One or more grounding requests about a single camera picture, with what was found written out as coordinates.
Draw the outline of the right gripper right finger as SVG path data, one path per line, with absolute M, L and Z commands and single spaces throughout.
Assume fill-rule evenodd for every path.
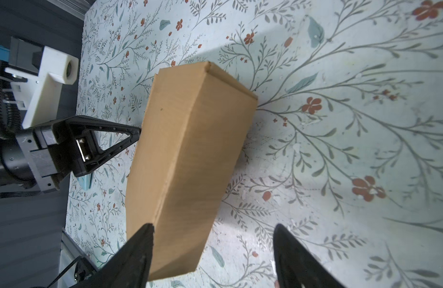
M 274 261 L 281 288 L 343 288 L 282 224 L 273 234 Z

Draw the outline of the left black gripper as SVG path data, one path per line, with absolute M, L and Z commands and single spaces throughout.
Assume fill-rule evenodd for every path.
M 136 126 L 81 115 L 65 124 L 21 130 L 12 139 L 0 139 L 0 187 L 59 190 L 70 169 L 77 177 L 91 174 L 135 144 L 140 134 Z

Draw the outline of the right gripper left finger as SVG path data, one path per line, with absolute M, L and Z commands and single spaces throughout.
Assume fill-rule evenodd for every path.
M 144 224 L 103 268 L 75 287 L 144 288 L 148 282 L 153 245 L 154 226 Z

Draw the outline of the brown cardboard box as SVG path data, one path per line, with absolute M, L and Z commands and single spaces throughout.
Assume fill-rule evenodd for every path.
M 127 179 L 127 236 L 155 228 L 150 280 L 196 270 L 257 97 L 212 62 L 155 76 Z

